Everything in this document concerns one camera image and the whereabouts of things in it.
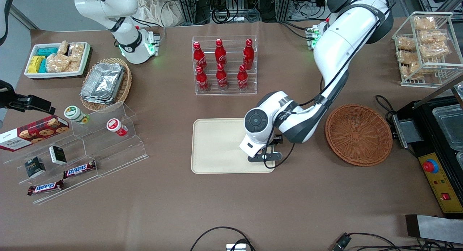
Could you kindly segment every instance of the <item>brown round basket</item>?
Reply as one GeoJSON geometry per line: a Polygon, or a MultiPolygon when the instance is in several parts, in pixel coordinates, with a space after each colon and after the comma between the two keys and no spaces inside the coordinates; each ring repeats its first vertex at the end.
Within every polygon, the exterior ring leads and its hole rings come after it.
{"type": "MultiPolygon", "coordinates": [[[[109,63],[109,64],[117,63],[117,64],[119,64],[121,66],[124,66],[124,68],[126,69],[125,72],[124,72],[123,80],[122,80],[122,82],[120,84],[120,87],[119,87],[119,91],[118,91],[117,96],[116,96],[116,102],[115,103],[124,102],[127,99],[127,96],[129,95],[130,86],[132,85],[132,73],[130,72],[129,66],[127,66],[127,63],[125,63],[123,60],[120,60],[119,58],[103,59],[99,63],[109,63]]],[[[91,70],[88,71],[87,75],[85,76],[85,80],[84,80],[84,83],[83,83],[82,87],[85,85],[85,83],[86,83],[86,81],[88,79],[88,76],[90,75],[90,73],[92,72],[92,70],[94,69],[95,66],[96,66],[96,64],[91,68],[91,70]]],[[[97,104],[97,103],[87,102],[82,97],[81,97],[81,101],[82,101],[82,104],[85,106],[86,109],[89,109],[89,110],[92,110],[92,111],[98,111],[98,110],[101,110],[101,109],[108,106],[108,105],[105,105],[105,104],[97,104]]]]}
{"type": "Polygon", "coordinates": [[[336,108],[329,115],[324,131],[334,153],[357,166],[379,164],[392,149],[389,125],[365,106],[349,104],[336,108]]]}

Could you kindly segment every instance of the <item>gray floor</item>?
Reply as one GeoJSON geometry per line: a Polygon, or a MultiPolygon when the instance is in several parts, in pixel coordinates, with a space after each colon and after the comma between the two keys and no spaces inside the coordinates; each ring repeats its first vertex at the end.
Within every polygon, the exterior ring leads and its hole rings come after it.
{"type": "MultiPolygon", "coordinates": [[[[97,22],[83,17],[74,6],[74,0],[14,0],[13,4],[42,30],[73,31],[103,30],[97,22]]],[[[394,17],[405,14],[397,3],[392,8],[394,17]]],[[[9,17],[9,35],[0,47],[0,78],[16,86],[30,50],[29,31],[15,18],[9,17]]],[[[0,109],[3,120],[6,109],[0,109]]]]}

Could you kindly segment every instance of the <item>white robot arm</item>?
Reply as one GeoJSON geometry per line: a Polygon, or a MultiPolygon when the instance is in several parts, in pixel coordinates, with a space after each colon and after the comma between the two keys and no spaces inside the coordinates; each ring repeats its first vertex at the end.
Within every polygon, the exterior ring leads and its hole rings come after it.
{"type": "Polygon", "coordinates": [[[278,91],[267,94],[248,111],[244,123],[247,134],[240,148],[250,161],[262,159],[261,150],[268,146],[275,127],[289,142],[306,142],[344,87],[352,57],[363,45],[380,40],[392,28],[389,0],[326,0],[326,4],[334,13],[329,22],[317,26],[321,37],[314,47],[315,63],[325,88],[307,109],[301,107],[305,104],[299,105],[278,91]]]}
{"type": "Polygon", "coordinates": [[[74,0],[82,16],[106,27],[130,63],[140,64],[155,54],[153,32],[138,30],[130,16],[138,10],[137,0],[74,0]]]}

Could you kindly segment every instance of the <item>coca-cola bottle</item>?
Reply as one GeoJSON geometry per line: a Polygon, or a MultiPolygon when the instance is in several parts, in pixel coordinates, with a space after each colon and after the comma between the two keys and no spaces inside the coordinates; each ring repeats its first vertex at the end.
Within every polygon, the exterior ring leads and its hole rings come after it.
{"type": "Polygon", "coordinates": [[[225,51],[225,48],[223,47],[223,42],[220,38],[215,40],[215,61],[218,63],[221,63],[224,65],[226,68],[227,66],[227,52],[225,51]]]}
{"type": "Polygon", "coordinates": [[[228,81],[227,81],[227,73],[224,70],[224,65],[222,63],[217,64],[217,73],[215,74],[217,77],[217,85],[218,89],[221,91],[225,91],[228,89],[228,81]]]}
{"type": "Polygon", "coordinates": [[[196,82],[198,83],[198,88],[201,91],[209,91],[211,89],[207,82],[207,76],[203,72],[202,66],[196,67],[196,82]]]}
{"type": "Polygon", "coordinates": [[[201,49],[201,45],[199,42],[193,43],[193,48],[195,52],[193,53],[193,57],[195,58],[196,66],[202,66],[203,70],[207,69],[207,63],[205,61],[204,52],[201,49]]]}
{"type": "Polygon", "coordinates": [[[246,66],[247,70],[252,68],[254,62],[254,49],[252,48],[252,39],[248,38],[246,40],[245,51],[243,51],[243,64],[246,66]]]}
{"type": "Polygon", "coordinates": [[[240,91],[248,90],[248,73],[246,73],[246,67],[240,65],[238,72],[238,89],[240,91]]]}

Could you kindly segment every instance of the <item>red switch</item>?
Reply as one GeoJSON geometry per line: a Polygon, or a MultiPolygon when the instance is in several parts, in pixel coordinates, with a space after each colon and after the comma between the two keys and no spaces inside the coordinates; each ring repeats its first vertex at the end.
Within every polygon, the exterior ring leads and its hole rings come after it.
{"type": "Polygon", "coordinates": [[[439,166],[435,160],[428,159],[423,162],[423,170],[431,173],[437,173],[439,171],[439,166]]]}
{"type": "Polygon", "coordinates": [[[450,200],[450,195],[448,193],[442,193],[442,199],[443,200],[450,200]]]}

